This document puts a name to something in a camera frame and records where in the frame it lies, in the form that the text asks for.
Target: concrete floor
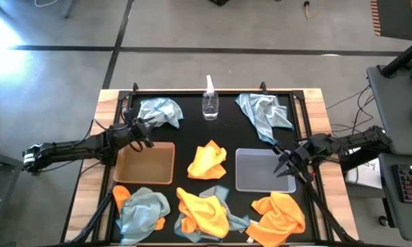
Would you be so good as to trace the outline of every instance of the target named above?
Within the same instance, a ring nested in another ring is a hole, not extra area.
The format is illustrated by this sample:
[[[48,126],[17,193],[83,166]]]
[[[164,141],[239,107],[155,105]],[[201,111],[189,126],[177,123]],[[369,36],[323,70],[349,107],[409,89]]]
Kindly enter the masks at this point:
[[[304,18],[302,1],[231,0],[218,8],[207,0],[136,0],[123,46],[229,47],[402,51],[412,42],[377,37],[368,0],[325,0],[323,12]],[[311,2],[317,8],[319,1]],[[0,152],[21,159],[34,143],[80,139],[93,117],[111,52],[13,51],[6,45],[113,46],[127,0],[77,0],[71,17],[60,16],[61,1],[36,8],[32,0],[0,0]],[[391,57],[119,54],[112,89],[205,87],[211,74],[217,88],[322,88],[326,105],[367,86],[365,68]],[[328,111],[333,124],[352,125],[351,99]],[[375,116],[359,129],[380,125]],[[79,165],[33,177],[21,174],[0,244],[55,244],[60,240]],[[351,198],[362,240],[412,246],[396,229],[377,225],[380,200]]]

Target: desk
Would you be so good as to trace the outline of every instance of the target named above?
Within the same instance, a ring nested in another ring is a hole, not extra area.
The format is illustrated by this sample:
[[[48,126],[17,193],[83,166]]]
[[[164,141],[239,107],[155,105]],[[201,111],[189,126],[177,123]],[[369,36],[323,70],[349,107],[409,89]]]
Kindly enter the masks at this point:
[[[141,91],[170,91],[171,89],[142,89]],[[257,91],[260,89],[238,89],[238,91]],[[269,89],[271,91],[290,91],[292,89]],[[309,116],[309,121],[311,124],[312,133],[324,132],[329,133],[331,131],[328,113],[326,112],[326,106],[324,104],[322,90],[321,89],[296,89],[303,90],[306,100],[306,109]],[[112,124],[119,90],[102,90],[99,95],[99,100],[97,103],[95,118],[105,127]],[[300,107],[297,107],[297,114],[299,120],[302,118],[302,112]],[[302,136],[305,137],[304,128],[302,130]],[[96,124],[93,125],[91,134],[97,134],[101,132],[102,129]],[[82,169],[95,163],[94,160],[85,160]],[[89,221],[93,213],[97,208],[97,203],[99,199],[99,192],[101,189],[101,181],[104,172],[104,167],[98,165],[90,170],[88,170],[77,183],[77,189],[74,195],[73,205],[70,211],[70,218],[67,222],[66,232],[64,239],[73,239],[81,229]],[[352,215],[352,210],[350,208],[349,198],[346,191],[346,185],[343,180],[343,175],[341,173],[341,168],[336,163],[326,162],[320,167],[320,173],[323,181],[324,192],[326,196],[326,201],[332,214],[338,220],[340,225],[355,239],[358,239],[358,233],[356,231],[356,226],[354,218]],[[106,215],[102,217],[102,222],[106,221]],[[317,214],[317,221],[319,224],[319,229],[322,239],[326,236],[324,233],[324,225],[322,217],[319,212]],[[105,235],[106,224],[101,224],[99,229],[99,236],[103,237]]]

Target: orange cloth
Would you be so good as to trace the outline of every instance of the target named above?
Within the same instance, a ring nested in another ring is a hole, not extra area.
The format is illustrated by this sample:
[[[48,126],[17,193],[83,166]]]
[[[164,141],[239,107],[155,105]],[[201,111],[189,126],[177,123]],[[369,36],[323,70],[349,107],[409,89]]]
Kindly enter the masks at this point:
[[[122,185],[116,185],[112,188],[112,194],[114,195],[114,200],[116,201],[117,210],[119,210],[119,214],[121,214],[121,210],[125,201],[131,197],[131,193]],[[165,226],[165,218],[161,217],[157,221],[156,230],[161,230]]]
[[[183,233],[192,233],[197,228],[215,237],[224,238],[230,230],[227,211],[221,206],[216,196],[199,198],[177,188],[180,199],[178,209],[186,215],[181,220]]]
[[[227,152],[214,141],[197,148],[195,160],[187,168],[188,178],[216,179],[226,173],[221,162],[226,160]]]
[[[290,234],[304,232],[304,215],[290,195],[272,192],[271,196],[253,201],[252,207],[263,217],[245,232],[263,246],[279,246]]]

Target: clear plastic bottle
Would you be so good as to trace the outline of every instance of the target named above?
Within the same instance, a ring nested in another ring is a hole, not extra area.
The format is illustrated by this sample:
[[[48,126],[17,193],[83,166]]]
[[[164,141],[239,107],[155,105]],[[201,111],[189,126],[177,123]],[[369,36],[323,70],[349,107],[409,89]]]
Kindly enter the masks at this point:
[[[212,78],[207,75],[207,91],[203,94],[203,116],[205,120],[218,118],[219,98],[213,88]]]

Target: computer keyboard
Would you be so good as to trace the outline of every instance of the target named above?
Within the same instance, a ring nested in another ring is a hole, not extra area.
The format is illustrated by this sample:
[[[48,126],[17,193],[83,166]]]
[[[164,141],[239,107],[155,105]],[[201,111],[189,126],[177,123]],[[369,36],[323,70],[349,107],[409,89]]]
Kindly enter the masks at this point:
[[[401,201],[412,203],[412,165],[394,165],[393,172],[398,181]]]

